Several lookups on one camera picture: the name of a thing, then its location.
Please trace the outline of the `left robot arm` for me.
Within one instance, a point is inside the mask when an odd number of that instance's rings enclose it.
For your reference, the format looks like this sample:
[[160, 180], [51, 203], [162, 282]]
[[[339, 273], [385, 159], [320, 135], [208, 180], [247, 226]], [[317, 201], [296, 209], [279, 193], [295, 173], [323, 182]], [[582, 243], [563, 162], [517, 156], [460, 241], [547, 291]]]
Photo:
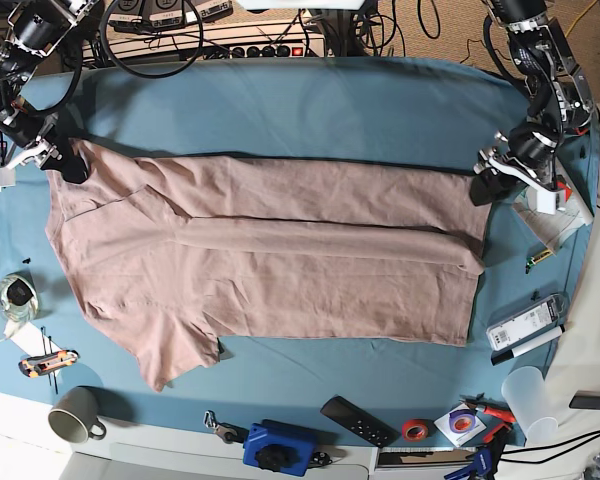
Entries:
[[528, 101], [525, 119], [497, 144], [483, 149], [470, 187], [474, 205], [506, 197], [524, 184], [538, 207], [555, 212], [559, 201], [558, 149], [588, 132], [595, 102], [581, 66], [557, 19], [543, 1], [486, 1], [486, 49], [503, 78]]

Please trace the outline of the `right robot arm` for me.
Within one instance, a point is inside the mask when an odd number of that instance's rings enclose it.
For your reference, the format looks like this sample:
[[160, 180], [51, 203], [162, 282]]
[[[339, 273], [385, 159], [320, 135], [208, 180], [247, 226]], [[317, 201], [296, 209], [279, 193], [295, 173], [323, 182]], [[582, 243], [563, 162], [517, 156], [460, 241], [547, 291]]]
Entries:
[[[0, 169], [33, 162], [43, 171], [60, 173], [68, 183], [81, 184], [88, 178], [85, 161], [56, 125], [81, 79], [83, 44], [95, 36], [103, 14], [104, 3], [95, 0], [21, 1], [11, 11], [9, 29], [0, 43], [0, 134], [20, 152], [2, 152]], [[57, 49], [73, 56], [71, 81], [60, 100], [37, 109], [21, 90]]]

